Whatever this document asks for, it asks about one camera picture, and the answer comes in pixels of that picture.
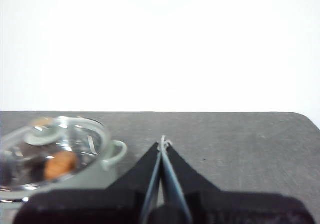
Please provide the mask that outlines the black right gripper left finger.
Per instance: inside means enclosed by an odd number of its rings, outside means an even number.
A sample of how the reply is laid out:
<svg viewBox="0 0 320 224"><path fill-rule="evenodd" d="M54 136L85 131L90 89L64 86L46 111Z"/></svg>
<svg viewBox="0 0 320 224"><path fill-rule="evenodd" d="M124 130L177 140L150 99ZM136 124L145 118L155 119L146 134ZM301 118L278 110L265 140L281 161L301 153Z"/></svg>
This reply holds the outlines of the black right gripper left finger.
<svg viewBox="0 0 320 224"><path fill-rule="evenodd" d="M105 189L52 190L31 196L14 223L138 223L154 170L154 143L126 174Z"/></svg>

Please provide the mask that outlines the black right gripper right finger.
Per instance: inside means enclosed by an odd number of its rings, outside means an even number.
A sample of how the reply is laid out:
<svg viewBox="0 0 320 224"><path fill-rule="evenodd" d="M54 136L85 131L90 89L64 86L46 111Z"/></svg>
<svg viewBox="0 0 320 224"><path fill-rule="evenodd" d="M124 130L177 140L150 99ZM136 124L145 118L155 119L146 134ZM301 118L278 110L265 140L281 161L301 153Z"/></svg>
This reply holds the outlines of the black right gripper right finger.
<svg viewBox="0 0 320 224"><path fill-rule="evenodd" d="M188 223L314 223L298 199L277 193L226 191L193 169L164 136L161 155L166 199Z"/></svg>

